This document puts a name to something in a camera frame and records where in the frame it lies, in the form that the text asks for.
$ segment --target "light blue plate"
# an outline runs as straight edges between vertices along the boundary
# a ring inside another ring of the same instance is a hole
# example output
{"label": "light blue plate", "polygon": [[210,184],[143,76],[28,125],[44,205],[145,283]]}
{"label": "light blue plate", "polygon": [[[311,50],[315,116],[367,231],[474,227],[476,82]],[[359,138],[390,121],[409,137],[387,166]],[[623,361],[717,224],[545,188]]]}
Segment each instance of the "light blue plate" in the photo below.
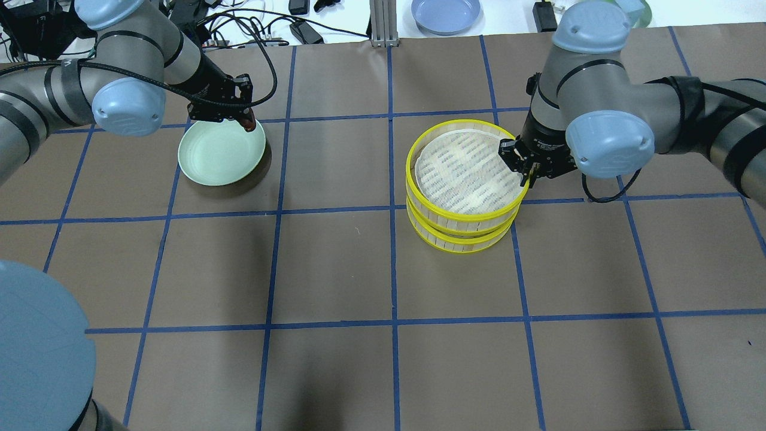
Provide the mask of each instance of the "light blue plate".
{"label": "light blue plate", "polygon": [[412,0],[412,16],[417,25],[436,35],[456,35],[468,30],[479,13],[479,0]]}

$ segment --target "metal frame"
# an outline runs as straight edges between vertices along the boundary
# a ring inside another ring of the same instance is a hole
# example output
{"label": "metal frame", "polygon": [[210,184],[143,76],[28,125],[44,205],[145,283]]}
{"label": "metal frame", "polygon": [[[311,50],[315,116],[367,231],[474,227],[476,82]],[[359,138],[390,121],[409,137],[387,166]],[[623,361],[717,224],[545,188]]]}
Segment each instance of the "metal frame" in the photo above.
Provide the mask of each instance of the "metal frame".
{"label": "metal frame", "polygon": [[399,46],[396,29],[396,0],[370,0],[372,46],[376,48]]}

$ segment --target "yellow basket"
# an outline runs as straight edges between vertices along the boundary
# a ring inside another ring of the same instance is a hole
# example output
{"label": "yellow basket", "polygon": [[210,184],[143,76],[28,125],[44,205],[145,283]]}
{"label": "yellow basket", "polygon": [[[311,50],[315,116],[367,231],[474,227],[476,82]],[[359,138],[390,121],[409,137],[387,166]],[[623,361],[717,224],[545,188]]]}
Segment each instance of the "yellow basket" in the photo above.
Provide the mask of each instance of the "yellow basket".
{"label": "yellow basket", "polygon": [[509,229],[511,229],[513,220],[516,218],[516,212],[514,212],[510,219],[506,220],[502,225],[498,226],[497,229],[486,235],[461,238],[436,230],[419,213],[414,211],[413,208],[413,202],[407,198],[407,214],[417,235],[420,236],[423,241],[439,250],[458,255],[480,252],[495,245],[506,233],[508,233]]}
{"label": "yellow basket", "polygon": [[519,210],[519,204],[521,204],[521,201],[524,199],[529,188],[529,182],[524,185],[519,196],[507,206],[486,214],[467,215],[450,212],[434,205],[418,189],[414,180],[415,162],[423,151],[423,148],[445,133],[465,129],[474,129],[494,134],[498,137],[498,141],[505,138],[513,139],[513,135],[505,131],[503,128],[481,120],[452,120],[431,127],[417,138],[407,155],[407,197],[408,202],[412,206],[412,211],[416,216],[419,216],[424,225],[450,235],[481,238],[484,235],[490,235],[496,231],[502,230],[500,228],[505,227],[505,224],[510,226],[509,221],[513,221],[516,217]]}

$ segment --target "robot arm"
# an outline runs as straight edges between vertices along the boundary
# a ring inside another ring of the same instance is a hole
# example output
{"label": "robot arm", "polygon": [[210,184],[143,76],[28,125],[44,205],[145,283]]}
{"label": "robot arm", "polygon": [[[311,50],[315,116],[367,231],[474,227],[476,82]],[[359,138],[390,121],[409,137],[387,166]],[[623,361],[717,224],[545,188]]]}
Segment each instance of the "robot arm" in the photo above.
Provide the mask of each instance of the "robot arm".
{"label": "robot arm", "polygon": [[630,25],[615,5],[568,9],[515,141],[501,143],[512,170],[534,183],[579,168],[633,173],[654,153],[705,155],[745,196],[766,207],[766,82],[703,83],[668,77],[633,85],[620,62]]}
{"label": "robot arm", "polygon": [[255,128],[250,77],[226,75],[157,7],[146,0],[77,0],[74,7],[98,32],[92,61],[0,71],[0,185],[56,130],[95,122],[124,136],[157,131],[165,91],[146,81],[170,84],[192,100],[192,119]]}

